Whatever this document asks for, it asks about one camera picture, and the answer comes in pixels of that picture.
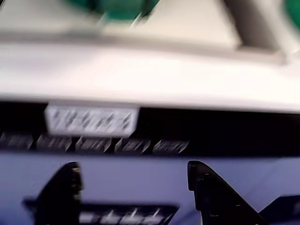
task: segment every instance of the blue surface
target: blue surface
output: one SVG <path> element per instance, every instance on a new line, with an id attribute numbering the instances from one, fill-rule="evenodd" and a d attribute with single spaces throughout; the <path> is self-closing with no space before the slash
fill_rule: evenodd
<path id="1" fill-rule="evenodd" d="M 199 224 L 200 215 L 195 211 L 194 196 L 187 184 L 189 159 L 3 153 L 0 154 L 0 225 L 32 225 L 22 200 L 36 196 L 59 167 L 70 161 L 79 161 L 81 165 L 83 201 L 174 203 L 180 205 L 180 210 L 171 224 Z M 300 194 L 300 158 L 202 161 L 257 211 L 280 195 Z"/>

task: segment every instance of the green object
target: green object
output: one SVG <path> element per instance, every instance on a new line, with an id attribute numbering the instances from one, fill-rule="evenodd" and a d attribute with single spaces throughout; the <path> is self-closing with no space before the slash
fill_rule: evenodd
<path id="1" fill-rule="evenodd" d="M 288 16 L 300 30 L 300 0 L 285 0 L 284 4 Z"/>
<path id="2" fill-rule="evenodd" d="M 87 12 L 105 14 L 114 20 L 134 20 L 149 16 L 159 0 L 67 0 Z"/>

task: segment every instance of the black panel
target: black panel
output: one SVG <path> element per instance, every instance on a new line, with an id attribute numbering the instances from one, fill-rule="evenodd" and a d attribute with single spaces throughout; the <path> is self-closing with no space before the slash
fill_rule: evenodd
<path id="1" fill-rule="evenodd" d="M 260 212 L 272 224 L 300 223 L 300 196 L 282 196 Z"/>
<path id="2" fill-rule="evenodd" d="M 46 106 L 1 102 L 0 132 L 31 134 L 34 139 L 31 150 L 34 150 L 39 136 L 47 133 Z M 75 144 L 79 138 L 72 137 L 67 152 L 76 152 Z M 299 156 L 300 115 L 144 107 L 140 109 L 136 131 L 130 138 L 151 141 L 143 155 L 152 155 L 153 147 L 159 141 L 166 140 L 188 142 L 184 151 L 173 156 Z M 112 139 L 105 152 L 87 151 L 87 154 L 118 154 L 115 145 L 119 140 Z"/>

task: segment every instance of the white label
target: white label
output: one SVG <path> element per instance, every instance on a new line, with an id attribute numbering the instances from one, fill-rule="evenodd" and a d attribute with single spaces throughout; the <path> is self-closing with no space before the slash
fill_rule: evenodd
<path id="1" fill-rule="evenodd" d="M 127 137 L 135 131 L 138 109 L 49 105 L 45 116 L 50 134 Z"/>
<path id="2" fill-rule="evenodd" d="M 145 217 L 142 224 L 144 225 L 158 225 L 163 221 L 164 217 L 154 216 L 154 217 Z"/>
<path id="3" fill-rule="evenodd" d="M 143 220 L 142 216 L 124 216 L 121 221 L 120 224 L 121 225 L 138 225 L 141 224 Z"/>
<path id="4" fill-rule="evenodd" d="M 81 213 L 79 216 L 79 221 L 82 224 L 89 224 L 92 223 L 94 218 L 93 213 Z"/>
<path id="5" fill-rule="evenodd" d="M 101 218 L 100 223 L 101 224 L 108 224 L 108 225 L 115 225 L 118 224 L 121 217 L 118 215 L 114 215 L 113 213 L 110 213 L 108 215 L 105 215 Z"/>

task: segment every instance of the label sticker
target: label sticker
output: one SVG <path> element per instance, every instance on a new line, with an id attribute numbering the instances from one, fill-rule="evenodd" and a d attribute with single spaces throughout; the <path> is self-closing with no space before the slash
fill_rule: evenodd
<path id="1" fill-rule="evenodd" d="M 70 137 L 41 135 L 37 140 L 37 148 L 45 150 L 67 151 L 72 144 Z"/>
<path id="2" fill-rule="evenodd" d="M 111 146 L 110 138 L 81 137 L 76 143 L 76 151 L 106 152 Z"/>
<path id="3" fill-rule="evenodd" d="M 3 133 L 0 138 L 1 147 L 12 147 L 29 150 L 33 143 L 31 135 L 18 135 Z"/>
<path id="4" fill-rule="evenodd" d="M 188 146 L 188 142 L 159 141 L 153 148 L 155 154 L 179 154 Z"/>
<path id="5" fill-rule="evenodd" d="M 49 105 L 45 116 L 50 134 L 128 137 L 135 131 L 138 112 L 137 108 Z"/>
<path id="6" fill-rule="evenodd" d="M 121 139 L 114 148 L 114 151 L 117 153 L 143 153 L 150 146 L 150 140 L 143 139 Z"/>

